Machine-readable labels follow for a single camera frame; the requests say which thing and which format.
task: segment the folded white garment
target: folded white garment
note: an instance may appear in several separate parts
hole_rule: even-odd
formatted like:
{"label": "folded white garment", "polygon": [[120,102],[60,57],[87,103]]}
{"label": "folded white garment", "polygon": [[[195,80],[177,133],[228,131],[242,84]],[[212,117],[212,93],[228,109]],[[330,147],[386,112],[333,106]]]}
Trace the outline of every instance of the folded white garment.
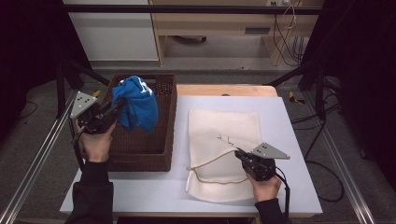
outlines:
{"label": "folded white garment", "polygon": [[250,182],[234,151],[250,151],[262,142],[257,112],[191,110],[191,167],[186,191],[214,203],[253,198]]}

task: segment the person's hand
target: person's hand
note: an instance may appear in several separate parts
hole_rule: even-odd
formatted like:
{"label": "person's hand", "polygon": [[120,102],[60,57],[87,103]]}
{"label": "person's hand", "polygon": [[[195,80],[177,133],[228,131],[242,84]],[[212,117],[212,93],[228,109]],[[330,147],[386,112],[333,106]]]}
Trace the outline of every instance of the person's hand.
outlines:
{"label": "person's hand", "polygon": [[281,181],[274,175],[267,181],[256,181],[253,176],[247,174],[247,179],[250,180],[253,186],[254,198],[257,202],[267,201],[276,198],[281,185]]}
{"label": "person's hand", "polygon": [[88,161],[103,162],[108,159],[108,151],[110,150],[111,133],[116,128],[116,122],[114,122],[105,133],[100,134],[88,134],[83,133],[79,138],[85,151],[88,155]]}

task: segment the brown wicker basket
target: brown wicker basket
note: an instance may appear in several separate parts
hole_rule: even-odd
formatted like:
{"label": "brown wicker basket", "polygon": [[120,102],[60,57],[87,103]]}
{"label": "brown wicker basket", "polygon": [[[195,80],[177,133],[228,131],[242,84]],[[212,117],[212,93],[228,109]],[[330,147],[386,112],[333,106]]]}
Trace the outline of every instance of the brown wicker basket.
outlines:
{"label": "brown wicker basket", "polygon": [[[112,99],[112,88],[130,75],[115,75],[107,89],[103,104]],[[130,133],[117,124],[109,152],[110,172],[170,171],[177,87],[174,75],[135,75],[145,79],[154,91],[158,106],[158,122],[151,134],[135,128]]]}

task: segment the blue cloth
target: blue cloth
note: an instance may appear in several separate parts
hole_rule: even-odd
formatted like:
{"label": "blue cloth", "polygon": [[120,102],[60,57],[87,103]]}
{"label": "blue cloth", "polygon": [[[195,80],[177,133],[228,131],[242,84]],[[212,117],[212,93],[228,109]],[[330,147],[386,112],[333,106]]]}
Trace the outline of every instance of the blue cloth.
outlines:
{"label": "blue cloth", "polygon": [[141,77],[131,76],[120,81],[113,88],[112,104],[124,97],[126,104],[120,109],[117,122],[125,131],[130,132],[135,127],[151,133],[158,121],[158,106],[154,92]]}

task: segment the white table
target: white table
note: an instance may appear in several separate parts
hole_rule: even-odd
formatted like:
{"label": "white table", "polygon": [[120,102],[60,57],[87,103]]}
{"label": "white table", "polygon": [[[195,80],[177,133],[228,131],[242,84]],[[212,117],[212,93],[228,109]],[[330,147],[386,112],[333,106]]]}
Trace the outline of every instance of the white table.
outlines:
{"label": "white table", "polygon": [[[174,149],[170,172],[109,173],[114,183],[115,216],[147,217],[256,217],[255,201],[207,203],[186,193],[190,165],[188,147],[188,112],[191,109],[251,112],[260,114],[262,140],[291,156],[278,160],[290,186],[290,216],[311,217],[322,213],[312,180],[304,163],[282,98],[260,96],[181,96],[177,97]],[[80,171],[75,180],[79,181]],[[279,204],[284,209],[285,191],[281,187]],[[73,210],[72,188],[61,212]]]}

